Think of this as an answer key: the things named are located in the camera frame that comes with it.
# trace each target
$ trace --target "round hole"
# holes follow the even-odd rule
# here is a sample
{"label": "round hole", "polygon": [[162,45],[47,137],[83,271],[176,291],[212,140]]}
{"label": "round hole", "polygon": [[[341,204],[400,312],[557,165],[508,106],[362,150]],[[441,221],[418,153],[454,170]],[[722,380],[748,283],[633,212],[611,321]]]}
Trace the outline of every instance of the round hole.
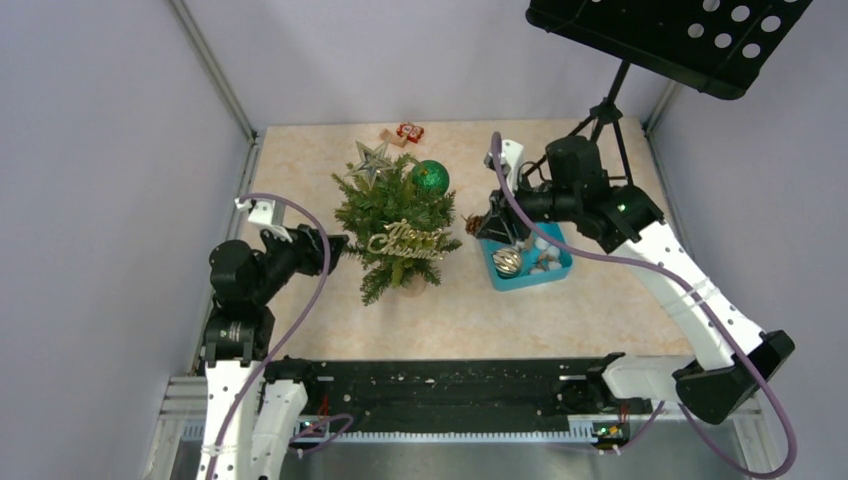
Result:
{"label": "round hole", "polygon": [[760,28],[762,28],[766,33],[771,33],[777,30],[780,28],[780,17],[772,15],[764,18],[763,23],[760,24]]}
{"label": "round hole", "polygon": [[727,48],[730,46],[731,43],[733,43],[733,37],[726,33],[719,33],[718,35],[716,35],[714,43],[718,48]]}
{"label": "round hole", "polygon": [[750,15],[751,9],[745,5],[739,5],[730,12],[730,18],[732,18],[734,22],[744,22]]}
{"label": "round hole", "polygon": [[745,58],[756,58],[760,54],[760,46],[756,43],[749,43],[742,48],[742,56]]}
{"label": "round hole", "polygon": [[692,25],[689,25],[689,30],[687,32],[692,38],[701,38],[701,35],[704,34],[704,26],[700,23],[693,23]]}
{"label": "round hole", "polygon": [[704,0],[704,10],[708,12],[715,12],[718,10],[718,6],[721,5],[719,0]]}

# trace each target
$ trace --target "beige tabletop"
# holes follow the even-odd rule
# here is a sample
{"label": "beige tabletop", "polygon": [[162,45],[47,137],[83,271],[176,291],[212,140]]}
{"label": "beige tabletop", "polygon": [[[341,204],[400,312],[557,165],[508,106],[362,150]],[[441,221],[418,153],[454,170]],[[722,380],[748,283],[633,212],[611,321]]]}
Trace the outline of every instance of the beige tabletop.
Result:
{"label": "beige tabletop", "polygon": [[[535,160],[547,143],[577,120],[509,120],[424,123],[425,134],[403,151],[418,159],[435,159],[450,172],[457,191],[458,214],[483,214],[497,179],[483,167],[492,132],[522,143],[525,159]],[[383,128],[397,124],[271,127],[262,146],[252,187],[304,206],[328,233],[342,233],[333,210],[343,195],[330,174],[346,172],[356,162],[355,141],[375,147]],[[654,201],[667,211],[651,153],[636,119],[622,121],[633,176]],[[620,156],[612,129],[599,141],[601,158],[610,175],[621,175]],[[402,150],[389,147],[389,153]],[[285,223],[308,223],[287,210]],[[562,224],[571,245],[600,252],[573,225]],[[439,262],[442,285],[407,298],[390,290],[376,304],[364,307],[359,263],[343,257],[327,281],[306,322],[280,354],[312,359],[470,359],[603,356],[609,352],[664,355],[690,353],[677,326],[650,293],[625,268],[575,258],[564,280],[535,287],[497,292],[492,288],[480,244],[464,231],[457,216],[453,234],[464,245]],[[243,238],[259,247],[251,226]],[[317,277],[296,275],[270,303],[276,316],[273,342],[295,320],[309,300]]]}

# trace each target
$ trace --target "red ornament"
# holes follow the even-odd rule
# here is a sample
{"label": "red ornament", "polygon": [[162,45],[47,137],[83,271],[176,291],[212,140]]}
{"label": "red ornament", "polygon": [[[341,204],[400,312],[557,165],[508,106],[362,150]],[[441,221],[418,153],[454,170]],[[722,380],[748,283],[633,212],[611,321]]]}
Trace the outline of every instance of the red ornament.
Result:
{"label": "red ornament", "polygon": [[418,140],[424,136],[424,129],[412,122],[404,122],[398,127],[397,135],[401,138],[406,137],[412,143],[418,143]]}

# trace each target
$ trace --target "pine cone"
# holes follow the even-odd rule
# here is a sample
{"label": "pine cone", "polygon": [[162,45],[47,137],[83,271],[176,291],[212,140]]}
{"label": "pine cone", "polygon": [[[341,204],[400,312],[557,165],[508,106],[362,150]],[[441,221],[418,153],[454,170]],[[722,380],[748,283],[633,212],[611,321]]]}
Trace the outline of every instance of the pine cone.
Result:
{"label": "pine cone", "polygon": [[468,218],[465,218],[465,233],[469,235],[475,235],[482,226],[483,217],[480,215],[471,215]]}

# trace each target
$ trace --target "christmas tree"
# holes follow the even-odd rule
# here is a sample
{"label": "christmas tree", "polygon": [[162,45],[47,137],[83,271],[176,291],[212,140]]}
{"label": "christmas tree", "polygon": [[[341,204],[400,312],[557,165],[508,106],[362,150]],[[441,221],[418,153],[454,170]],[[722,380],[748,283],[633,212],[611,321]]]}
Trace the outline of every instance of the christmas tree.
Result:
{"label": "christmas tree", "polygon": [[332,177],[346,198],[336,220],[355,237],[347,253],[367,270],[362,303],[371,305],[388,288],[407,286],[416,275],[439,285],[435,262],[462,245],[447,231],[456,196],[447,192],[447,170],[409,153],[391,160],[385,143],[373,150],[359,142],[357,147],[360,163],[347,164],[352,182],[335,173]]}

